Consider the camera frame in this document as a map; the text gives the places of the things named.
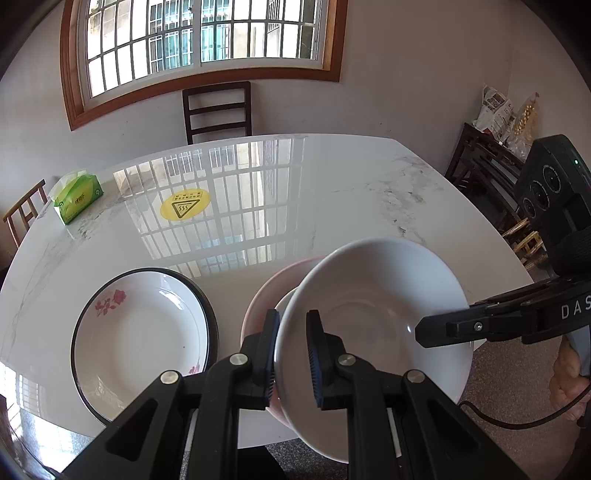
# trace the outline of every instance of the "pink plate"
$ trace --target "pink plate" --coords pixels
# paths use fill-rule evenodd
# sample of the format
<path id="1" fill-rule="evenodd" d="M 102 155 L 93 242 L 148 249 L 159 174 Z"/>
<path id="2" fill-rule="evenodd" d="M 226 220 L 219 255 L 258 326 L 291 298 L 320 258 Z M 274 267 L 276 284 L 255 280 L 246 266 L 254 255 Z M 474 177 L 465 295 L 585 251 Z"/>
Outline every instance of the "pink plate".
<path id="1" fill-rule="evenodd" d="M 283 270 L 279 270 L 273 275 L 256 293 L 248 306 L 244 322 L 242 323 L 242 332 L 240 333 L 240 343 L 244 337 L 258 333 L 262 330 L 265 322 L 267 310 L 274 309 L 276 305 L 291 290 L 298 287 L 304 277 L 312 270 L 323 257 L 309 258 L 300 262 L 291 264 Z M 283 409 L 277 395 L 277 388 L 273 386 L 273 396 L 268 408 L 271 415 L 279 420 L 286 427 L 290 427 L 289 422 L 283 415 Z"/>

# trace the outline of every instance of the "white table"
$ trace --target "white table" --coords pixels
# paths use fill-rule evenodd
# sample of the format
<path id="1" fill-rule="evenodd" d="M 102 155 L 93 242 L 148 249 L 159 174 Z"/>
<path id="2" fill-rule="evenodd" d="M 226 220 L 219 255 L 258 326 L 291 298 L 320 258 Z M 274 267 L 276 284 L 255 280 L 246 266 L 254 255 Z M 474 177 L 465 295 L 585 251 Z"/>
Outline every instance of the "white table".
<path id="1" fill-rule="evenodd" d="M 5 394 L 87 436 L 103 426 L 74 386 L 72 333 L 88 299 L 127 270 L 192 277 L 215 311 L 219 358 L 238 351 L 246 308 L 273 273 L 364 237 L 403 236 L 430 248 L 471 303 L 531 282 L 480 212 L 394 140 L 238 138 L 148 155 L 98 177 L 105 195 L 69 226 L 52 207 L 40 213 L 0 292 L 0 361 L 17 379 L 5 382 Z M 163 199 L 197 186 L 212 197 L 203 213 L 160 216 Z M 240 446 L 293 437 L 267 412 L 241 414 Z"/>

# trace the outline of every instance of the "yellow sticker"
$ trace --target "yellow sticker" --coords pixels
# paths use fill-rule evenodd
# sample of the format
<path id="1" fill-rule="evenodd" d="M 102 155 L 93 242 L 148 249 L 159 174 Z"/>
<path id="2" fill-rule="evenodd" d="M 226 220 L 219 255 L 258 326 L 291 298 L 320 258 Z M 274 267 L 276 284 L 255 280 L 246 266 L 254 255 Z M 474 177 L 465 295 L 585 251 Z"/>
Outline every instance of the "yellow sticker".
<path id="1" fill-rule="evenodd" d="M 211 202 L 209 192 L 189 189 L 168 197 L 160 207 L 160 215 L 167 220 L 185 220 L 201 213 Z"/>

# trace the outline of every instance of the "red rose pattern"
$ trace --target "red rose pattern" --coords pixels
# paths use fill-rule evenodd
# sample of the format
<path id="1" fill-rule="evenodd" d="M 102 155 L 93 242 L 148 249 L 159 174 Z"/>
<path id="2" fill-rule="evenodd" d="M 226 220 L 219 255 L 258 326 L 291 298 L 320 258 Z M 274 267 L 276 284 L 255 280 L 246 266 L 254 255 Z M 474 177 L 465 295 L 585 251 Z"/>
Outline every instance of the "red rose pattern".
<path id="1" fill-rule="evenodd" d="M 115 293 L 113 294 L 113 302 L 117 305 L 121 305 L 126 298 L 127 295 L 123 290 L 115 290 Z M 98 300 L 95 304 L 96 316 L 100 317 L 101 313 L 103 316 L 107 315 L 109 310 L 117 308 L 117 305 L 111 305 L 111 297 L 107 298 L 105 301 Z"/>
<path id="2" fill-rule="evenodd" d="M 115 293 L 113 293 L 113 301 L 117 305 L 121 305 L 126 297 L 127 295 L 123 290 L 115 290 Z"/>

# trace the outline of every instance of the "wooden window frame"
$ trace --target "wooden window frame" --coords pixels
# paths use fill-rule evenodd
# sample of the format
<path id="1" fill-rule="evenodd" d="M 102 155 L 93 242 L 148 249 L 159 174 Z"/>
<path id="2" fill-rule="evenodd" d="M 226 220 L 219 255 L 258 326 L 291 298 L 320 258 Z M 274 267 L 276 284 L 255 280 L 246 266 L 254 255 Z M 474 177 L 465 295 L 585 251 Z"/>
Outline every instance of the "wooden window frame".
<path id="1" fill-rule="evenodd" d="M 92 108 L 85 109 L 80 88 L 78 63 L 78 20 L 80 3 L 86 0 L 65 0 L 60 29 L 61 87 L 70 130 L 95 120 L 119 108 L 163 93 L 185 88 L 224 82 L 262 79 L 300 79 L 338 82 L 343 61 L 345 24 L 348 0 L 329 0 L 326 18 L 326 38 L 321 69 L 301 67 L 247 67 L 202 72 L 177 77 L 125 93 Z"/>

